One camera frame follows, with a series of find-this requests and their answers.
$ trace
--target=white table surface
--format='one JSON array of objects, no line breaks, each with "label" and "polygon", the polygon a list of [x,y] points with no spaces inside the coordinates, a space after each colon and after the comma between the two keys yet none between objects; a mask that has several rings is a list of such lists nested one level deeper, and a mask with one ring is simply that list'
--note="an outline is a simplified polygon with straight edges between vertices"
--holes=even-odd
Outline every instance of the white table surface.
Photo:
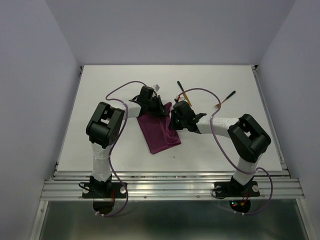
[{"label": "white table surface", "polygon": [[[206,88],[221,100],[233,90],[236,94],[223,103],[217,117],[241,117],[251,114],[264,130],[271,130],[250,66],[223,65],[86,65],[80,80],[70,122],[67,128],[58,171],[91,171],[92,148],[86,135],[86,126],[101,101],[115,88],[129,82],[142,81],[148,86],[158,84],[163,104],[174,102],[181,92],[177,81],[185,90]],[[127,101],[138,95],[142,85],[133,83],[115,92],[113,97]],[[217,100],[203,91],[188,92],[195,113],[212,114]],[[116,171],[233,171],[220,152],[211,134],[196,134],[186,129],[178,131],[181,144],[152,155],[135,118],[128,120],[111,156]],[[219,136],[229,157],[238,162],[233,143]],[[258,166],[268,171],[281,171],[275,141],[261,157]]]}]

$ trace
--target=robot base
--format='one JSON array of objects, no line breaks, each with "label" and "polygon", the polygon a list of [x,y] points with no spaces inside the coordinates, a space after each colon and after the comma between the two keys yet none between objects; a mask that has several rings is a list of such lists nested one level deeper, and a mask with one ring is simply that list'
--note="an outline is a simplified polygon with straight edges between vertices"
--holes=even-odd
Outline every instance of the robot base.
[{"label": "robot base", "polygon": [[258,183],[256,181],[250,181],[246,186],[235,185],[232,181],[217,181],[214,183],[215,197],[217,199],[224,198],[242,198],[249,193],[250,198],[260,197]]},{"label": "robot base", "polygon": [[126,189],[120,182],[111,182],[110,177],[106,182],[95,180],[92,176],[90,182],[81,182],[84,190],[82,191],[83,199],[125,199]]}]

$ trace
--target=towel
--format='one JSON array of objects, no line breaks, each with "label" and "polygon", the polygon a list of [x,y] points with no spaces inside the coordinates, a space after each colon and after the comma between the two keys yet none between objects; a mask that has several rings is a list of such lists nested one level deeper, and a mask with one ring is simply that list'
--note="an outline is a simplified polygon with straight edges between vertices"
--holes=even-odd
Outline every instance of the towel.
[{"label": "towel", "polygon": [[[171,102],[164,105],[168,113],[171,107]],[[152,117],[151,113],[147,112],[137,117],[137,121],[151,154],[156,154],[181,144],[177,131],[169,127],[170,116]]]}]

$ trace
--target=glass panel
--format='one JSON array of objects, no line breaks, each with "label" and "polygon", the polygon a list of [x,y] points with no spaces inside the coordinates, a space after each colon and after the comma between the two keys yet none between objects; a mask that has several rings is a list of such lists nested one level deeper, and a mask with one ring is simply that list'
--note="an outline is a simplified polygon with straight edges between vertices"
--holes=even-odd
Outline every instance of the glass panel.
[{"label": "glass panel", "polygon": [[[218,207],[227,201],[129,202],[118,217],[94,215],[92,202],[53,201],[42,240],[291,240],[308,239],[296,200],[273,200],[252,216]],[[251,210],[265,201],[252,201]]]}]

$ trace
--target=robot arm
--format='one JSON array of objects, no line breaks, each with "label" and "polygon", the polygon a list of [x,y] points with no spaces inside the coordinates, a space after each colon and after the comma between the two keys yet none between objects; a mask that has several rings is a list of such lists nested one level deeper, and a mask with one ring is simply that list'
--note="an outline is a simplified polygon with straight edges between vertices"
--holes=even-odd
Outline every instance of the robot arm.
[{"label": "robot arm", "polygon": [[[211,116],[195,114],[186,101],[179,101],[171,111],[170,126],[175,130],[186,128],[198,134],[212,134],[210,120]],[[239,170],[235,171],[231,182],[239,192],[243,192],[252,181],[258,161],[271,139],[249,114],[240,118],[214,117],[212,123],[215,134],[230,138],[240,156],[237,164]]]},{"label": "robot arm", "polygon": [[[143,86],[139,95],[125,102],[128,108],[127,117],[137,118],[148,112],[155,117],[168,116],[161,97],[157,95],[158,90],[158,85]],[[124,105],[115,108],[108,103],[100,102],[86,127],[86,134],[93,150],[93,170],[87,187],[100,198],[108,196],[111,189],[112,172],[108,158],[113,144],[118,139],[125,111]]]}]

